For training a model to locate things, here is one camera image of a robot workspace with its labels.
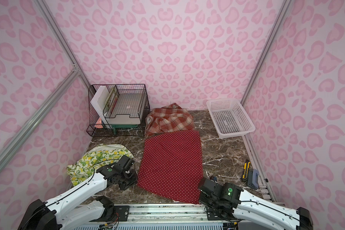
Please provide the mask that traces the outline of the red polka dot skirt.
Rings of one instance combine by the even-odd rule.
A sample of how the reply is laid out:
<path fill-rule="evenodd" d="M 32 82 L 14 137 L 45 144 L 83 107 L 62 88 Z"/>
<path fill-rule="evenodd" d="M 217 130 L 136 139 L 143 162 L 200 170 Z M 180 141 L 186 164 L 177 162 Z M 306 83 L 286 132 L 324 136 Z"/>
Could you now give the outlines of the red polka dot skirt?
<path fill-rule="evenodd" d="M 145 140 L 139 187 L 174 201 L 198 204 L 198 185 L 202 178 L 202 145 L 198 131 L 176 131 Z"/>

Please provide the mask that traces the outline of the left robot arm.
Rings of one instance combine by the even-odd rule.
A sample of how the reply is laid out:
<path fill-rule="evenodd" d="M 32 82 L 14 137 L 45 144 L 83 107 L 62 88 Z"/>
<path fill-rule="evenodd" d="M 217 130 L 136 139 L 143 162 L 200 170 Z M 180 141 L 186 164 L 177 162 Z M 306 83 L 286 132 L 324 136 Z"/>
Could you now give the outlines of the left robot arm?
<path fill-rule="evenodd" d="M 80 206 L 94 194 L 109 186 L 118 185 L 121 191 L 135 185 L 138 180 L 132 168 L 135 161 L 122 156 L 94 170 L 85 181 L 47 201 L 32 202 L 19 225 L 20 230 L 73 230 L 88 222 L 103 222 L 103 229 L 115 229 L 120 221 L 126 221 L 128 207 L 116 208 L 106 197 L 97 197 L 90 204 Z"/>

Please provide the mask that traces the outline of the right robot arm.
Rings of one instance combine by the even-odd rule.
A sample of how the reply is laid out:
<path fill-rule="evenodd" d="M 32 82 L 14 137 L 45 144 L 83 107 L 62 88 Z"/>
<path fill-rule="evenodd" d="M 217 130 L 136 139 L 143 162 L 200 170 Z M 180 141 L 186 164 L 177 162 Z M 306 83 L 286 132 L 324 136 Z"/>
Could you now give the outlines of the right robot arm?
<path fill-rule="evenodd" d="M 259 198 L 233 183 L 220 185 L 202 178 L 198 184 L 199 202 L 207 213 L 225 221 L 247 220 L 271 230 L 312 230 L 310 212 L 290 209 Z"/>

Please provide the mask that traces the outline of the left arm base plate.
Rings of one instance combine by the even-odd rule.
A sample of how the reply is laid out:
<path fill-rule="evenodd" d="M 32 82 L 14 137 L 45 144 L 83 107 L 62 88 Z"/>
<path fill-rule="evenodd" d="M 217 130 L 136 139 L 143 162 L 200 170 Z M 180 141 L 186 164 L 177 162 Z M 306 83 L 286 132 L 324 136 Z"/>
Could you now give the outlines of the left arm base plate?
<path fill-rule="evenodd" d="M 96 219 L 97 222 L 127 221 L 130 206 L 110 206 L 105 208 L 102 216 Z"/>

